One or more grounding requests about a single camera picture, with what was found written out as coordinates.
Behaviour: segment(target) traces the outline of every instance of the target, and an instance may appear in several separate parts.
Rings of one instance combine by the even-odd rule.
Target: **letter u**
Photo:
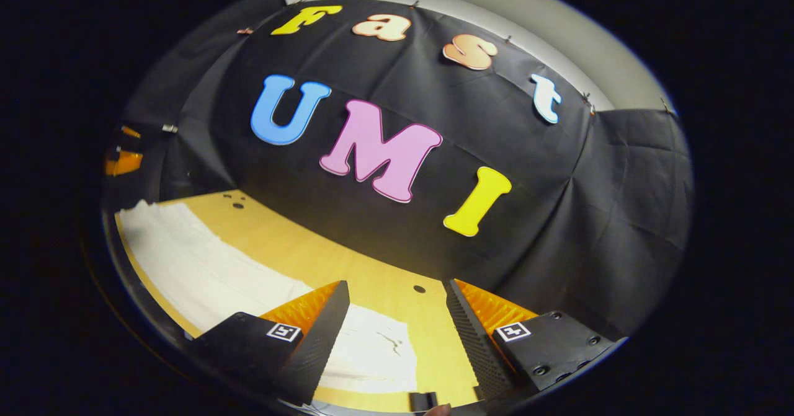
[[[331,89],[318,82],[306,82],[300,86],[303,97],[292,115],[289,125],[278,126],[273,123],[275,106],[287,89],[295,85],[295,80],[285,75],[270,75],[264,79],[264,89],[251,113],[251,130],[259,139],[274,145],[289,145],[303,136],[312,114],[321,99],[331,94]]]

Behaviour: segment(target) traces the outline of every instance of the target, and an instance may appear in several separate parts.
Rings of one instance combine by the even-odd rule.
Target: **orange object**
[[[127,126],[122,126],[122,133],[127,134],[128,136],[133,136],[136,139],[141,138],[141,133],[137,133],[137,131],[131,130],[131,128],[127,128]]]
[[[315,289],[306,295],[267,311],[260,318],[284,325],[298,326],[304,334],[308,334],[311,326],[326,305],[328,298],[335,291],[340,281]]]
[[[451,44],[442,48],[442,54],[449,60],[460,63],[473,71],[484,71],[491,66],[491,57],[499,51],[489,43],[474,35],[457,35]]]
[[[464,281],[455,280],[455,283],[460,287],[460,292],[463,293],[468,305],[471,306],[471,310],[474,311],[477,319],[480,320],[480,325],[485,328],[485,332],[491,337],[491,340],[493,340],[496,328],[538,317],[535,312],[524,309],[516,303],[511,303],[499,295],[483,291],[477,286],[464,283]]]
[[[141,153],[119,151],[118,160],[105,160],[105,174],[108,176],[118,176],[130,173],[141,167],[141,160],[143,158],[144,155]]]

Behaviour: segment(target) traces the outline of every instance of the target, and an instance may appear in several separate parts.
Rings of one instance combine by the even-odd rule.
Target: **letter m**
[[[350,100],[349,116],[334,149],[320,158],[320,166],[335,175],[350,172],[348,158],[355,148],[355,180],[365,181],[388,164],[382,176],[372,181],[372,188],[397,202],[409,202],[411,184],[419,167],[431,151],[442,144],[442,136],[425,125],[409,125],[387,142],[383,142],[380,108],[362,100]]]

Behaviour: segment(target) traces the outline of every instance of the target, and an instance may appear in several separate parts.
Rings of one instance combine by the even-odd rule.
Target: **black cloth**
[[[341,12],[290,35],[270,35],[303,7],[334,4]],[[125,122],[179,126],[176,136],[157,135],[170,139],[161,172],[138,187],[138,198],[240,188],[377,260],[439,280],[459,278],[535,312],[562,309],[608,337],[635,331],[666,290],[689,230],[692,168],[675,116],[655,110],[591,116],[578,90],[532,55],[420,7],[369,0],[278,11],[258,5],[245,0],[202,26],[131,100]],[[352,33],[377,13],[411,20],[405,40]],[[246,26],[255,32],[236,35]],[[496,44],[491,68],[472,71],[442,56],[442,47],[462,33]],[[292,118],[304,82],[332,89],[303,136],[287,146],[259,140],[250,126],[271,74],[295,80],[275,109],[277,124]],[[562,103],[553,106],[558,124],[534,109],[531,74],[551,79],[561,94]],[[413,123],[444,137],[417,173],[408,204],[372,189],[383,168],[364,182],[321,169],[351,99],[380,106],[385,139]],[[480,221],[477,235],[462,236],[442,221],[471,193],[482,166],[513,187]]]

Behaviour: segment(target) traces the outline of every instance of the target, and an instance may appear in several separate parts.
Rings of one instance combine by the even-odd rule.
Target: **pin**
[[[661,97],[661,95],[659,96],[659,99],[661,100],[661,104],[664,106],[664,111],[666,113],[672,115],[672,111],[670,110],[669,107],[667,107],[667,103],[664,102],[664,99],[663,99],[663,97]]]
[[[593,105],[592,103],[590,103],[590,93],[589,92],[587,92],[587,93],[582,92],[579,95],[582,96],[582,102],[585,105],[590,106],[590,117],[595,116],[595,114],[596,114],[596,106]]]

